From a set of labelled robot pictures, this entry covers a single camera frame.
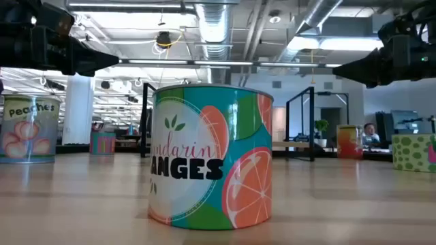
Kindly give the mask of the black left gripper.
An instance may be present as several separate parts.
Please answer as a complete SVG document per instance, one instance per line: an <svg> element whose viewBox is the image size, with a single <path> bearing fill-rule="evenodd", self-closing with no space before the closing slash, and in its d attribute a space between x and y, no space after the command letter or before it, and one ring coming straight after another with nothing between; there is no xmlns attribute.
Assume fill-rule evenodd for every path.
<svg viewBox="0 0 436 245"><path fill-rule="evenodd" d="M46 27L10 26L10 67L57 70L94 77L95 72L119 63L119 57L89 47Z"/></svg>

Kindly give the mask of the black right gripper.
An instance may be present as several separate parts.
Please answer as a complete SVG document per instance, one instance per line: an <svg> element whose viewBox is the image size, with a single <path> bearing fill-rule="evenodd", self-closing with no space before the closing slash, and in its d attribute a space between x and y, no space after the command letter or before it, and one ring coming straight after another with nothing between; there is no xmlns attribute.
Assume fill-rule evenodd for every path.
<svg viewBox="0 0 436 245"><path fill-rule="evenodd" d="M375 88L409 80L435 78L435 44L424 42L417 33L395 33L386 41L388 50L388 75L385 48L376 48L366 57L335 67L332 73Z"/></svg>

